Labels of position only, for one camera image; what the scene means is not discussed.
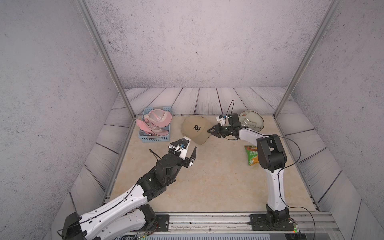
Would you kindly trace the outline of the beige baseball cap black logo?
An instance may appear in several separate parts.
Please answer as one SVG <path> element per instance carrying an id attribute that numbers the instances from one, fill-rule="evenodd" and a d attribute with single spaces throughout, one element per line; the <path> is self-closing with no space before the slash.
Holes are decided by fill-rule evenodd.
<path id="1" fill-rule="evenodd" d="M 202 116 L 190 116 L 182 123 L 181 133 L 198 145 L 204 144 L 211 134 L 208 132 L 214 125 Z"/>

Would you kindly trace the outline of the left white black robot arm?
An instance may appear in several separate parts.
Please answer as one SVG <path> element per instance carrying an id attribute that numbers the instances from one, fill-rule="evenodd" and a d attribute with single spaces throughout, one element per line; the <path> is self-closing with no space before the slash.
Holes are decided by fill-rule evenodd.
<path id="1" fill-rule="evenodd" d="M 113 240 L 124 233 L 151 230 L 156 214 L 149 202 L 175 182 L 182 167 L 193 165 L 197 151 L 190 157 L 186 153 L 187 148 L 171 147 L 124 194 L 83 215 L 74 212 L 67 216 L 58 235 L 63 240 Z"/>

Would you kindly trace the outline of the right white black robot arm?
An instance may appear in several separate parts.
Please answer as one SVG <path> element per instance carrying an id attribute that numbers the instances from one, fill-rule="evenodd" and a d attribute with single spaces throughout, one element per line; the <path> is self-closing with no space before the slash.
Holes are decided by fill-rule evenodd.
<path id="1" fill-rule="evenodd" d="M 289 220 L 289 207 L 285 202 L 284 169 L 287 155 L 276 134 L 265 135 L 247 126 L 243 126 L 238 114 L 228 116 L 219 115 L 218 123 L 208 129 L 208 133 L 218 138 L 233 136 L 236 140 L 243 140 L 257 147 L 260 166 L 267 172 L 268 202 L 266 205 L 266 224 L 276 228 Z"/>

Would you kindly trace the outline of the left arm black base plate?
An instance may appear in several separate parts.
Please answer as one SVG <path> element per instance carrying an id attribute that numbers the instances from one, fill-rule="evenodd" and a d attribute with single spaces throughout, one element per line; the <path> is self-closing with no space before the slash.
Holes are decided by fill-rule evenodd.
<path id="1" fill-rule="evenodd" d="M 167 232 L 169 230 L 170 215 L 156 215 L 156 218 L 147 222 L 139 232 Z"/>

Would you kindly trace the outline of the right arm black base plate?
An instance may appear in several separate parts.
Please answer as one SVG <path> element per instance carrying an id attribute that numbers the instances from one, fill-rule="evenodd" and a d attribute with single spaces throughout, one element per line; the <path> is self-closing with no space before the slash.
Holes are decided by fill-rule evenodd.
<path id="1" fill-rule="evenodd" d="M 293 232 L 296 229 L 290 217 L 279 219 L 270 214 L 251 214 L 248 225 L 251 226 L 253 231 Z"/>

